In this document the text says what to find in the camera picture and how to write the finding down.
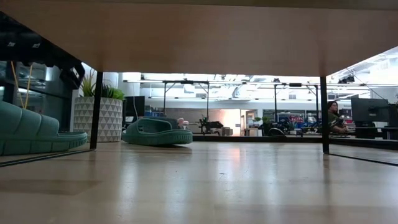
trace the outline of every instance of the wooden floor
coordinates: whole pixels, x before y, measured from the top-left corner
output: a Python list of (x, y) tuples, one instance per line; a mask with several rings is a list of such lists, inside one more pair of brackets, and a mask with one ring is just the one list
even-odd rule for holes
[(319, 144), (207, 143), (0, 168), (0, 223), (397, 223), (398, 167)]

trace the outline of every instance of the computer monitor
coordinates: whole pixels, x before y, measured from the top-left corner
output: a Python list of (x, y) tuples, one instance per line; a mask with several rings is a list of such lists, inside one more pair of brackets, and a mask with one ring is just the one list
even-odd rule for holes
[(126, 116), (140, 117), (145, 115), (145, 97), (144, 96), (127, 96)]
[(389, 122), (389, 104), (383, 99), (352, 98), (351, 107), (355, 122)]

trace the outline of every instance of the person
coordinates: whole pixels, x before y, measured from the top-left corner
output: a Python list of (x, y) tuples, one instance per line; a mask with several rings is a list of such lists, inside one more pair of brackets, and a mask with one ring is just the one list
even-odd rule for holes
[[(338, 114), (338, 103), (336, 101), (329, 101), (328, 102), (328, 123), (331, 123), (334, 120), (337, 120), (340, 118), (340, 115)], [(337, 124), (333, 127), (330, 128), (330, 131), (336, 132), (336, 133), (345, 133), (347, 132), (347, 128), (343, 124)]]

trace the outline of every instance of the geometric planter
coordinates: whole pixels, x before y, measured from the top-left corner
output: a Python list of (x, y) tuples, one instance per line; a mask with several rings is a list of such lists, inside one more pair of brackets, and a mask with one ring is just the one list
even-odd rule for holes
[[(94, 97), (75, 98), (73, 131), (84, 131), (90, 141)], [(118, 142), (122, 134), (123, 101), (101, 98), (99, 106), (98, 142)]]

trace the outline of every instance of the green foam slide sandal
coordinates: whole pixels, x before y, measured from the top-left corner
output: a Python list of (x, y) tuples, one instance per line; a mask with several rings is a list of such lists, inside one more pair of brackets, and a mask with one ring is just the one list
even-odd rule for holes
[(0, 101), (0, 156), (62, 152), (87, 142), (87, 134), (58, 133), (58, 120)]
[(192, 135), (189, 130), (173, 130), (168, 121), (141, 118), (127, 127), (122, 140), (143, 146), (189, 144)]

